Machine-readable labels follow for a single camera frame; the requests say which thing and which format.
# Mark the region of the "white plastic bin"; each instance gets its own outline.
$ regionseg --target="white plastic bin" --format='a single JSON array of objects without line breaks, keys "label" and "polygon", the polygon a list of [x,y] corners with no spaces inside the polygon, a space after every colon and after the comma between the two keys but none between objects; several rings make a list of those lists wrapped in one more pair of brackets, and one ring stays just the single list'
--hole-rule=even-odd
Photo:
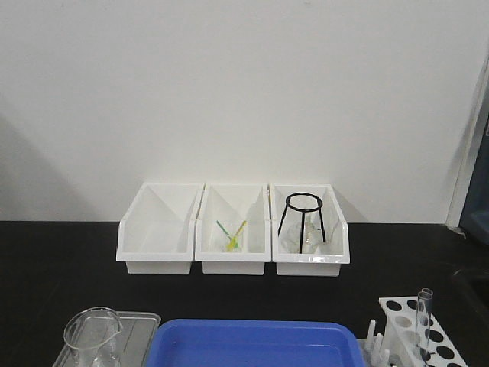
[{"label": "white plastic bin", "polygon": [[[288,229],[300,221],[301,214],[287,210],[280,236],[278,228],[285,208],[285,200],[292,193],[311,193],[323,203],[322,218],[326,243],[322,243],[313,254],[293,254],[285,246]],[[339,275],[342,264],[350,262],[348,244],[348,224],[336,200],[331,185],[270,185],[270,205],[272,215],[272,258],[277,263],[279,275]],[[310,213],[313,225],[320,228],[318,212]]]},{"label": "white plastic bin", "polygon": [[[217,221],[233,236],[244,220],[239,252],[227,252],[228,238]],[[195,255],[204,274],[262,275],[264,263],[271,261],[270,234],[267,185],[206,185]]]},{"label": "white plastic bin", "polygon": [[189,274],[203,183],[144,183],[119,224],[129,274]]}]

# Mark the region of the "metal tray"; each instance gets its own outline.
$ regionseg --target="metal tray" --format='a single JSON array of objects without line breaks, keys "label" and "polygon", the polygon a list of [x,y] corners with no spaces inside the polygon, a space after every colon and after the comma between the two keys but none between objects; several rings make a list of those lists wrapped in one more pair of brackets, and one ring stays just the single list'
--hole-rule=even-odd
[{"label": "metal tray", "polygon": [[[117,311],[121,317],[121,340],[125,344],[121,354],[121,367],[143,367],[151,340],[160,325],[161,318],[155,313]],[[70,348],[61,349],[53,367],[75,367]]]}]

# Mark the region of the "rack hole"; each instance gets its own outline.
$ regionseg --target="rack hole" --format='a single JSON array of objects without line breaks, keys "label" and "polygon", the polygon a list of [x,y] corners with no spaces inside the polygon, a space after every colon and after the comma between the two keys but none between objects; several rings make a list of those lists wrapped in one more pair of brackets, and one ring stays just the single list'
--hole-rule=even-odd
[{"label": "rack hole", "polygon": [[433,342],[441,343],[444,340],[443,334],[439,333],[436,330],[426,330],[425,335],[428,336],[429,332],[429,339],[432,340]]},{"label": "rack hole", "polygon": [[404,332],[404,335],[406,336],[407,341],[410,344],[413,344],[414,346],[419,344],[419,342],[421,341],[421,338],[419,337],[419,335],[417,333],[415,333],[414,331],[406,330]]},{"label": "rack hole", "polygon": [[408,300],[408,301],[407,301],[407,306],[408,306],[408,307],[409,307],[411,310],[415,310],[415,311],[416,311],[417,305],[418,305],[418,303],[417,303],[415,300]]},{"label": "rack hole", "polygon": [[[421,319],[421,325],[428,326],[428,319],[426,317]],[[433,326],[433,319],[429,319],[429,325]]]},{"label": "rack hole", "polygon": [[419,348],[418,346],[414,347],[413,354],[420,361],[427,362],[431,359],[431,354],[427,352],[426,349]]},{"label": "rack hole", "polygon": [[403,308],[395,300],[388,300],[386,303],[386,306],[389,308],[389,310],[392,310],[392,311],[401,311],[401,309]]},{"label": "rack hole", "polygon": [[455,357],[453,351],[447,346],[437,346],[436,352],[444,359],[453,359]]}]

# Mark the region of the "glass beaker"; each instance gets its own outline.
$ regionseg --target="glass beaker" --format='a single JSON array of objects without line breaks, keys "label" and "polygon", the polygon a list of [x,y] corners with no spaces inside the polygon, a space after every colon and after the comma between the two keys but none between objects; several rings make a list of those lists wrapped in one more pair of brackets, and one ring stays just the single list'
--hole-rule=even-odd
[{"label": "glass beaker", "polygon": [[93,307],[75,315],[64,329],[76,367],[119,367],[122,323],[107,307]]},{"label": "glass beaker", "polygon": [[294,224],[287,231],[287,238],[284,241],[284,246],[291,254],[300,252],[300,231],[303,229],[303,254],[313,254],[316,252],[319,244],[322,243],[320,229],[317,229],[311,222],[311,217],[306,216],[304,227],[299,222]]}]

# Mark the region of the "test tube rack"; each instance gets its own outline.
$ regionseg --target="test tube rack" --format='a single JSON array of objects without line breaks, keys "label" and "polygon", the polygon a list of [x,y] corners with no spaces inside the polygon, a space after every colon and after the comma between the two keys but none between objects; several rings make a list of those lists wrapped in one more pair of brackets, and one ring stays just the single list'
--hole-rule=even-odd
[{"label": "test tube rack", "polygon": [[417,352],[417,297],[379,298],[387,317],[384,334],[374,336],[375,320],[370,321],[367,338],[359,340],[364,360],[370,367],[467,367],[442,326],[431,316],[428,358]]}]

